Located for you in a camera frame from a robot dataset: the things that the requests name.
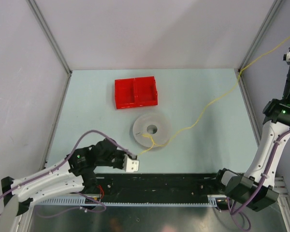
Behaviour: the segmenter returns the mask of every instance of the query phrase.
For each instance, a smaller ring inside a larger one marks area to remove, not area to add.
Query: white table
[[[158,106],[116,110],[114,80],[155,76]],[[191,126],[203,108],[227,92],[236,81],[233,69],[163,69],[73,71],[48,166],[66,157],[78,138],[91,129],[100,130],[134,154],[144,148],[131,129],[142,114],[162,112],[172,123],[172,134]],[[103,138],[88,135],[79,147]],[[180,133],[169,145],[139,157],[139,173],[215,173],[228,168],[245,172],[257,150],[239,87],[211,105],[200,122]],[[99,167],[97,173],[122,173]]]

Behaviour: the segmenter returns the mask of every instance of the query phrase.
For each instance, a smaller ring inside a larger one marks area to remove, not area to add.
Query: yellow rope
[[[146,149],[146,150],[144,150],[144,151],[142,151],[139,155],[141,155],[141,154],[143,154],[143,153],[145,153],[145,152],[147,152],[147,151],[149,151],[149,150],[151,150],[154,146],[166,146],[167,144],[169,144],[180,132],[182,132],[182,131],[185,131],[185,130],[188,130],[188,129],[191,129],[191,128],[193,128],[195,125],[197,125],[197,123],[200,121],[200,119],[202,118],[202,116],[203,116],[203,114],[204,114],[204,112],[206,111],[206,109],[211,105],[211,104],[213,104],[213,103],[215,103],[215,102],[217,102],[217,101],[219,101],[220,99],[222,99],[223,97],[225,97],[225,96],[227,96],[229,93],[231,93],[233,90],[235,90],[235,88],[237,87],[237,85],[238,85],[238,81],[239,81],[239,79],[241,78],[241,75],[242,75],[242,72],[244,71],[244,70],[246,70],[247,68],[249,68],[252,64],[254,64],[255,62],[257,62],[259,59],[261,59],[262,57],[264,57],[264,56],[266,56],[266,55],[268,55],[268,54],[270,54],[271,52],[274,52],[276,49],[278,49],[284,42],[286,42],[287,40],[289,40],[290,39],[290,36],[289,37],[287,37],[287,38],[285,38],[279,45],[277,45],[275,48],[273,48],[272,50],[270,50],[270,51],[268,51],[268,52],[266,52],[266,53],[264,53],[264,54],[262,54],[261,56],[259,56],[258,58],[256,58],[255,60],[253,60],[252,62],[250,62],[248,65],[246,65],[240,72],[239,72],[239,74],[238,74],[238,76],[237,76],[237,79],[236,79],[236,83],[235,83],[235,85],[228,91],[228,92],[226,92],[226,93],[224,93],[223,95],[221,95],[220,97],[218,97],[218,98],[216,98],[216,99],[214,99],[214,100],[212,100],[210,103],[208,103],[207,105],[206,105],[206,107],[204,107],[204,109],[202,110],[202,112],[201,112],[201,114],[200,114],[200,116],[198,117],[198,119],[197,119],[197,121],[192,125],[192,126],[190,126],[190,127],[185,127],[185,128],[182,128],[182,129],[180,129],[178,132],[176,132],[170,139],[169,139],[169,141],[168,142],[166,142],[165,144],[162,144],[162,145],[159,145],[159,144],[156,144],[155,143],[155,141],[154,141],[154,139],[153,139],[153,137],[149,134],[149,133],[145,133],[145,134],[142,134],[142,136],[143,137],[145,137],[145,138],[150,138],[150,140],[151,140],[151,142],[153,143],[152,144],[152,146],[149,148],[149,149]]]

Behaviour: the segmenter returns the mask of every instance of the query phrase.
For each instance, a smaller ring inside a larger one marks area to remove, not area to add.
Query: red tray
[[[116,109],[158,105],[153,76],[115,80]]]

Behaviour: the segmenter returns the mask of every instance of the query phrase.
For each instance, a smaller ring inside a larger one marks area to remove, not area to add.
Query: white spool
[[[170,139],[171,129],[170,121],[163,114],[149,113],[140,116],[135,121],[132,131],[135,140],[140,145],[151,147],[150,138],[142,136],[143,134],[150,134],[156,144],[163,145]]]

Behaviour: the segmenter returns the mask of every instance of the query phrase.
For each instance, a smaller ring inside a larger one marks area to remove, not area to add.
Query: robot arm
[[[123,169],[128,173],[136,172],[139,168],[138,160],[131,159],[124,151],[117,150],[117,147],[106,139],[96,145],[75,150],[68,162],[60,166],[63,161],[21,179],[10,177],[2,179],[3,193],[17,187],[4,197],[4,205],[13,195],[17,195],[19,199],[17,215],[20,215],[30,206],[55,196],[73,192],[92,193],[98,185],[94,173],[97,166]],[[41,174],[46,175],[20,186],[20,183]]]
[[[290,64],[290,50],[284,56]],[[262,137],[256,156],[244,175],[220,170],[217,181],[224,194],[254,211],[276,202],[275,173],[283,149],[290,138],[290,66],[281,100],[273,99],[263,110]]]

